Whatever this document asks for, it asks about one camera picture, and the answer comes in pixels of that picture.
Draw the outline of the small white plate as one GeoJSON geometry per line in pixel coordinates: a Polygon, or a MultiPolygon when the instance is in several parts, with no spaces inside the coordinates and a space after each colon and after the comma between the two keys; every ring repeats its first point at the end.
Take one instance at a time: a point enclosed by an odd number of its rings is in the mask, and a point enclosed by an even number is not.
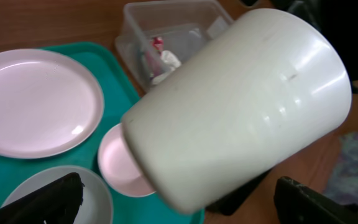
{"type": "Polygon", "coordinates": [[[139,198],[155,193],[133,160],[120,124],[102,138],[98,149],[98,167],[108,185],[122,195],[139,198]]]}

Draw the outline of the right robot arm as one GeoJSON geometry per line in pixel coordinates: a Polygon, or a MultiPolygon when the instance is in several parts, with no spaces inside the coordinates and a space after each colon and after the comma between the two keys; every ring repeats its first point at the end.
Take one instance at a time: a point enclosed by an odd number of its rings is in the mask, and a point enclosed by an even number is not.
{"type": "Polygon", "coordinates": [[[358,94],[358,0],[272,0],[320,31],[339,54],[351,88],[358,94]]]}

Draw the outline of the white napkin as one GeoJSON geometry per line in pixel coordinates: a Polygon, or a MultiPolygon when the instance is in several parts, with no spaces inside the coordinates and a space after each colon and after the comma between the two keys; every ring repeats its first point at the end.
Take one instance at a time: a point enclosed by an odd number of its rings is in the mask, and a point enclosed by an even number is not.
{"type": "Polygon", "coordinates": [[[173,52],[169,50],[163,50],[161,52],[160,60],[163,65],[154,65],[152,73],[150,74],[150,81],[152,85],[158,85],[173,71],[181,66],[181,61],[173,52]]]}

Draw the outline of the white cup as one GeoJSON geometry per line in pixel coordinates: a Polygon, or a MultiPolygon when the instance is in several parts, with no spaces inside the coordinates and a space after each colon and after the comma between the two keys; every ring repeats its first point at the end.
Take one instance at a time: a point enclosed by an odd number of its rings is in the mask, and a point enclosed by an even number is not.
{"type": "Polygon", "coordinates": [[[314,27],[254,9],[150,90],[121,124],[159,196],[193,213],[339,127],[351,101],[346,68],[314,27]]]}

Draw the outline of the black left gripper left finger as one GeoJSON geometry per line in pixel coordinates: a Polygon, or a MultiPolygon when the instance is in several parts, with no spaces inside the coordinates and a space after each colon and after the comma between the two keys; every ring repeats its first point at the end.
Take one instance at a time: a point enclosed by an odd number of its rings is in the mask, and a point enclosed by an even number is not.
{"type": "Polygon", "coordinates": [[[0,208],[0,224],[73,224],[83,188],[80,175],[69,173],[0,208]]]}

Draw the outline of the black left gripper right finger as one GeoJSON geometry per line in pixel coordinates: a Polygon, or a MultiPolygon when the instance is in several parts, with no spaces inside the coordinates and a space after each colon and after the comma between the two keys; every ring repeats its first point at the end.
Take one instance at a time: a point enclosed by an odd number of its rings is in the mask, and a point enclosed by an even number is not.
{"type": "Polygon", "coordinates": [[[273,201],[281,224],[358,224],[358,205],[340,205],[289,177],[277,180],[273,201]]]}

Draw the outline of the grey bowl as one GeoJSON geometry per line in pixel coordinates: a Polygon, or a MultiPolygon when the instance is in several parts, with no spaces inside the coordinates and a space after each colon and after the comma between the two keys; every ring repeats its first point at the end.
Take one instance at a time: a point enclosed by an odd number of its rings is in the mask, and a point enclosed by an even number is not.
{"type": "Polygon", "coordinates": [[[74,224],[111,224],[113,203],[108,187],[100,176],[80,166],[56,166],[40,171],[16,187],[2,205],[6,206],[71,172],[79,174],[84,184],[83,203],[74,224]]]}

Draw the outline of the red snack wrapper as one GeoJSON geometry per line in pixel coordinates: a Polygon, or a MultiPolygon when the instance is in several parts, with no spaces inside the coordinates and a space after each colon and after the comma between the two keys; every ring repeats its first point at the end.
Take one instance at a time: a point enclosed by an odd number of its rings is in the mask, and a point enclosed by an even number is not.
{"type": "Polygon", "coordinates": [[[144,59],[150,77],[153,78],[163,72],[160,58],[162,51],[164,50],[163,38],[159,36],[153,37],[149,40],[149,44],[152,46],[152,50],[145,50],[144,59]]]}

